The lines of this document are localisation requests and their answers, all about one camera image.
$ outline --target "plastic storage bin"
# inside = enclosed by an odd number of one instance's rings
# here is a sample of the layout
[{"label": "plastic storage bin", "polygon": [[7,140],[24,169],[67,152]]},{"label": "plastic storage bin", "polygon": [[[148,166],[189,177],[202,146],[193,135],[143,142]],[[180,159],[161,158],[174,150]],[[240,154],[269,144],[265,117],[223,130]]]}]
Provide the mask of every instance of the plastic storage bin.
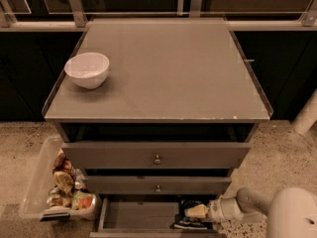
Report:
[{"label": "plastic storage bin", "polygon": [[100,204],[98,196],[93,199],[89,209],[71,210],[60,207],[48,211],[49,190],[54,187],[53,162],[61,144],[62,139],[59,135],[46,138],[19,209],[21,218],[38,220],[42,220],[43,217],[45,217],[44,220],[65,218],[94,220],[96,218],[97,206]]}]

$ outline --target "cabinet door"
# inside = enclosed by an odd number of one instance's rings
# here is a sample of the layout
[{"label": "cabinet door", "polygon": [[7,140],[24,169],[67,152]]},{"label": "cabinet door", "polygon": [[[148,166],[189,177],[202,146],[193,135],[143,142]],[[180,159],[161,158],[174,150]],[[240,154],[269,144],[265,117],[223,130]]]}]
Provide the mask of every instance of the cabinet door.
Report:
[{"label": "cabinet door", "polygon": [[10,98],[8,113],[0,113],[0,119],[44,120],[43,105],[80,36],[81,33],[0,33],[0,60],[10,77],[10,83],[2,84],[3,92],[15,91],[29,109],[14,111],[12,107],[19,104],[13,102],[20,100]]},{"label": "cabinet door", "polygon": [[289,120],[306,104],[317,88],[317,33],[315,33],[276,98],[278,113]]},{"label": "cabinet door", "polygon": [[[290,118],[287,108],[292,107],[281,96],[285,95],[284,86],[289,83],[313,35],[313,32],[236,32],[246,57],[255,60],[252,68],[274,110],[272,119]],[[293,81],[292,87],[297,92],[306,86]],[[301,109],[302,103],[296,98],[287,102]]]},{"label": "cabinet door", "polygon": [[28,120],[32,110],[21,97],[0,61],[0,121]]}]

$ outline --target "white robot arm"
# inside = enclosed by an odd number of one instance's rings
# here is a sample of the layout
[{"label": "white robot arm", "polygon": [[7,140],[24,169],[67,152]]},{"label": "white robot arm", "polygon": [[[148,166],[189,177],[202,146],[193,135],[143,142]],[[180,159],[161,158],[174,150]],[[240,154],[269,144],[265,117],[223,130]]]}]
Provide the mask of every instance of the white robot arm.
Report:
[{"label": "white robot arm", "polygon": [[317,237],[317,196],[297,187],[279,191],[272,201],[242,188],[236,197],[211,200],[185,214],[211,222],[257,222],[267,216],[266,238]]}]

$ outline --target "drawer handle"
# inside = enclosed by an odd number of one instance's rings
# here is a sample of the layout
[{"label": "drawer handle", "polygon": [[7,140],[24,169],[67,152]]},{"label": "drawer handle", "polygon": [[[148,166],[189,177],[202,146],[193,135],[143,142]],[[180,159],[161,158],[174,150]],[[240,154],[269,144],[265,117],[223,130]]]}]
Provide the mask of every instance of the drawer handle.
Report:
[{"label": "drawer handle", "polygon": [[161,192],[160,185],[157,185],[156,192],[157,192],[157,193],[160,193],[160,192]]},{"label": "drawer handle", "polygon": [[159,158],[159,155],[156,155],[156,159],[154,160],[155,165],[161,164],[161,160]]}]

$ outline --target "food package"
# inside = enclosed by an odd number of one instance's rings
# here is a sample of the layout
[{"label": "food package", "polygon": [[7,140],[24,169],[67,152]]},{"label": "food package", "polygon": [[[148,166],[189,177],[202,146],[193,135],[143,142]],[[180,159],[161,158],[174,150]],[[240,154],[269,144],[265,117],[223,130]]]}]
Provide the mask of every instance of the food package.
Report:
[{"label": "food package", "polygon": [[81,190],[77,190],[72,198],[71,209],[81,210],[88,209],[91,206],[92,200],[95,197],[92,193],[85,193]]},{"label": "food package", "polygon": [[50,190],[47,204],[49,207],[64,206],[71,207],[71,196],[66,195],[57,186]]},{"label": "food package", "polygon": [[53,174],[55,183],[61,191],[64,191],[66,195],[71,195],[74,181],[70,174],[65,172],[55,172]]},{"label": "food package", "polygon": [[53,163],[53,174],[55,172],[65,172],[75,179],[75,170],[62,150],[59,150],[58,155]]},{"label": "food package", "polygon": [[75,189],[77,190],[87,190],[87,186],[84,182],[84,175],[82,174],[81,170],[75,170],[76,173],[76,181],[75,181]]}]

